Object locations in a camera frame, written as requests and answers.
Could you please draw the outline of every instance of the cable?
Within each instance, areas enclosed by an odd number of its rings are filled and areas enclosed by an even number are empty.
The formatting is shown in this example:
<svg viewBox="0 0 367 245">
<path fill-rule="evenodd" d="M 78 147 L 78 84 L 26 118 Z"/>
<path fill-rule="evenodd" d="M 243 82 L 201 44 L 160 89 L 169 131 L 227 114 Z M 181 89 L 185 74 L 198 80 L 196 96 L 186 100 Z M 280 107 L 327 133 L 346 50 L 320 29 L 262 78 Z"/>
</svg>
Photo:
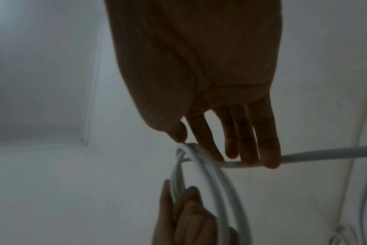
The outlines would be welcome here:
<svg viewBox="0 0 367 245">
<path fill-rule="evenodd" d="M 362 157 L 367 157 L 367 146 L 285 155 L 282 156 L 282 164 Z M 170 192 L 173 202 L 176 202 L 186 189 L 181 165 L 188 161 L 194 162 L 199 168 L 211 190 L 212 199 L 216 205 L 218 244 L 229 245 L 230 240 L 228 218 L 217 179 L 220 181 L 220 184 L 227 195 L 227 199 L 230 202 L 231 209 L 237 223 L 240 244 L 251 245 L 252 239 L 244 208 L 231 181 L 220 168 L 259 167 L 261 166 L 260 161 L 255 165 L 246 165 L 241 161 L 216 162 L 202 146 L 195 143 L 180 143 L 178 144 L 176 151 L 176 165 L 171 174 Z"/>
</svg>

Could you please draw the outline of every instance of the white cable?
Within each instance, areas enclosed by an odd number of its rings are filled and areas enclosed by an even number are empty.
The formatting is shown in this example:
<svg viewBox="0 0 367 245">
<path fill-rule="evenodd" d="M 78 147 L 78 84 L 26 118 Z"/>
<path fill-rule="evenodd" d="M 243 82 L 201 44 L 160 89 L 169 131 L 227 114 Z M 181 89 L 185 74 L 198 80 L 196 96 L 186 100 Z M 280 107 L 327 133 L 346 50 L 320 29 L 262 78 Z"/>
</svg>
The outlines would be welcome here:
<svg viewBox="0 0 367 245">
<path fill-rule="evenodd" d="M 331 149 L 323 151 L 310 151 L 282 156 L 282 164 L 304 161 L 321 161 L 330 159 L 350 159 L 367 157 L 367 146 Z M 192 161 L 205 177 L 211 190 L 213 201 L 217 212 L 217 243 L 229 245 L 229 224 L 225 210 L 224 201 L 221 196 L 217 179 L 225 190 L 228 201 L 231 204 L 233 215 L 237 223 L 240 245 L 251 245 L 252 239 L 248 221 L 239 196 L 231 181 L 220 168 L 249 168 L 261 166 L 260 161 L 255 165 L 246 165 L 240 161 L 216 162 L 211 155 L 200 145 L 195 143 L 180 143 L 177 146 L 176 165 L 171 175 L 170 192 L 173 202 L 176 202 L 185 191 L 182 163 Z"/>
</svg>

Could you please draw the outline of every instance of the wire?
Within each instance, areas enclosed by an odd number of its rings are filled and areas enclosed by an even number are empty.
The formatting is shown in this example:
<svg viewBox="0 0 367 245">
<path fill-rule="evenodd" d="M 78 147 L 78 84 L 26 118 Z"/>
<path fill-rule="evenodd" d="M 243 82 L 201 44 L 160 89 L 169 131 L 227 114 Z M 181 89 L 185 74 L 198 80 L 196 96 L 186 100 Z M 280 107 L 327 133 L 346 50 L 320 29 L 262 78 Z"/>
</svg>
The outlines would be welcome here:
<svg viewBox="0 0 367 245">
<path fill-rule="evenodd" d="M 285 155 L 282 156 L 282 164 L 363 157 L 367 157 L 367 146 L 309 151 Z M 240 244 L 251 245 L 252 238 L 244 208 L 231 181 L 223 173 L 221 168 L 259 167 L 262 166 L 260 161 L 254 165 L 246 165 L 241 161 L 216 162 L 202 146 L 195 143 L 180 143 L 178 144 L 176 151 L 176 165 L 171 174 L 170 192 L 173 202 L 176 202 L 186 189 L 181 165 L 188 161 L 194 162 L 199 168 L 211 190 L 212 199 L 215 203 L 217 213 L 217 243 L 219 245 L 228 245 L 230 241 L 228 218 L 224 201 L 221 196 L 220 187 L 217 182 L 218 179 L 227 195 L 228 201 L 230 202 L 231 209 L 237 223 Z"/>
</svg>

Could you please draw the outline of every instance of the cord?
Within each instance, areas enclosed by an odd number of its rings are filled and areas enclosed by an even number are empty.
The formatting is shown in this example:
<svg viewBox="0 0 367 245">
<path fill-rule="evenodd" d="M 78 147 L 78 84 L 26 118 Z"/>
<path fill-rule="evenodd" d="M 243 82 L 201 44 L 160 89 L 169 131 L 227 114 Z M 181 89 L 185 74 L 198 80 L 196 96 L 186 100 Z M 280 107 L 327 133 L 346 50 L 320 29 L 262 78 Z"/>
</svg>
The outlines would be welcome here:
<svg viewBox="0 0 367 245">
<path fill-rule="evenodd" d="M 367 146 L 310 151 L 282 156 L 282 164 L 304 161 L 321 161 L 329 159 L 346 159 L 367 157 Z M 173 202 L 176 202 L 185 191 L 182 163 L 192 161 L 199 168 L 211 190 L 212 199 L 216 205 L 217 213 L 217 243 L 229 245 L 229 224 L 224 201 L 221 196 L 219 180 L 227 199 L 230 202 L 233 215 L 237 223 L 239 241 L 241 245 L 251 245 L 252 238 L 244 208 L 239 196 L 229 178 L 221 168 L 249 168 L 261 166 L 260 161 L 255 165 L 246 165 L 241 161 L 216 162 L 213 157 L 200 145 L 195 143 L 180 143 L 176 151 L 176 165 L 171 174 L 170 192 Z"/>
</svg>

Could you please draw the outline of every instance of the human hand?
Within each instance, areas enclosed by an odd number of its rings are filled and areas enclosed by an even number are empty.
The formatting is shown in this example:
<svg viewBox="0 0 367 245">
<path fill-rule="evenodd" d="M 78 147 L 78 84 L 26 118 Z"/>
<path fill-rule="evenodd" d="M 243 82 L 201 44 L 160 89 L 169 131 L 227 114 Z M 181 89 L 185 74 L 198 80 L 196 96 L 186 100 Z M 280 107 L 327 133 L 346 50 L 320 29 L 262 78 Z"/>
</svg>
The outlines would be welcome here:
<svg viewBox="0 0 367 245">
<path fill-rule="evenodd" d="M 282 31 L 280 0 L 106 0 L 119 68 L 145 122 L 187 137 L 222 161 L 204 113 L 213 110 L 225 153 L 280 164 L 269 89 Z"/>
<path fill-rule="evenodd" d="M 238 234 L 230 228 L 231 245 L 238 245 Z M 169 181 L 165 181 L 160 198 L 159 216 L 153 245 L 216 245 L 215 216 L 202 204 L 197 188 L 188 188 L 173 205 Z"/>
</svg>

